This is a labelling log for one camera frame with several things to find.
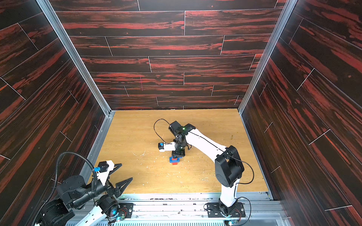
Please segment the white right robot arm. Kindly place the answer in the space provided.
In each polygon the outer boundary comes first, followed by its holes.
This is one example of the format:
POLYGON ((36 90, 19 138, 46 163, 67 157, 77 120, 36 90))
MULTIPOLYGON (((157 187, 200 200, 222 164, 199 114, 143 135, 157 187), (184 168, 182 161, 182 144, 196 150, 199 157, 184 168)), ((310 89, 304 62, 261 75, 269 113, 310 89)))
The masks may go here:
POLYGON ((236 207, 235 193, 245 170, 239 153, 234 146, 223 146, 203 135, 199 130, 182 128, 175 134, 175 150, 183 151, 187 145, 193 146, 207 155, 215 164, 215 175, 222 185, 219 198, 220 211, 230 215, 236 207))

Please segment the long blue lego brick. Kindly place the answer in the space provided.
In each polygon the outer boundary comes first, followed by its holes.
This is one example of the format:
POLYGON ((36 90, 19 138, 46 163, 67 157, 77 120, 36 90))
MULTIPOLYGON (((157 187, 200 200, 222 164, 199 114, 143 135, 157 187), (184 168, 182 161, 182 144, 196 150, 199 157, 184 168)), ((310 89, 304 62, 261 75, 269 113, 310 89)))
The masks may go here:
POLYGON ((180 158, 170 157, 170 158, 169 158, 169 162, 170 162, 170 163, 179 163, 179 162, 180 162, 180 158))

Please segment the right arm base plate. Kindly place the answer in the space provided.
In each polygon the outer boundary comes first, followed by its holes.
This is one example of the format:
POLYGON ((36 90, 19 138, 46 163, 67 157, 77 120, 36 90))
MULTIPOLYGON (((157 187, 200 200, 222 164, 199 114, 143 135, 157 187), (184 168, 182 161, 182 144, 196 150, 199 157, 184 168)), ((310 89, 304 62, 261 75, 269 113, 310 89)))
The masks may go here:
POLYGON ((231 207, 226 207, 220 202, 208 202, 204 210, 209 218, 245 218, 245 209, 241 202, 236 201, 231 207))

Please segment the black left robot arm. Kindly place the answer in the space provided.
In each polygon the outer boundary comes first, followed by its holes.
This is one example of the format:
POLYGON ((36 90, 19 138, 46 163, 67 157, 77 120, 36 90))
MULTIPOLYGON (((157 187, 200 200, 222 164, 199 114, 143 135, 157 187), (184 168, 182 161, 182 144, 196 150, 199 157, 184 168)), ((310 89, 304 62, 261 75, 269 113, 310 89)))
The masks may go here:
POLYGON ((78 226, 94 226, 108 218, 111 223, 124 220, 127 211, 120 207, 119 198, 133 178, 112 185, 109 176, 122 165, 103 161, 92 170, 91 183, 86 184, 82 176, 71 176, 58 185, 56 199, 40 208, 35 226, 64 226, 75 216, 74 209, 80 210, 87 202, 99 195, 91 211, 77 223, 78 226))

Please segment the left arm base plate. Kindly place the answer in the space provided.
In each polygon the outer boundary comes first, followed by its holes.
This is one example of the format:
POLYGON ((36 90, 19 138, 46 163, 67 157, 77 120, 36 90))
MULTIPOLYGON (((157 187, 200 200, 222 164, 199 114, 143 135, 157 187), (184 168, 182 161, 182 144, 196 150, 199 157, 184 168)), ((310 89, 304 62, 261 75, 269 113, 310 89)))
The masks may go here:
POLYGON ((133 214, 133 203, 119 203, 118 220, 124 220, 132 217, 133 214))

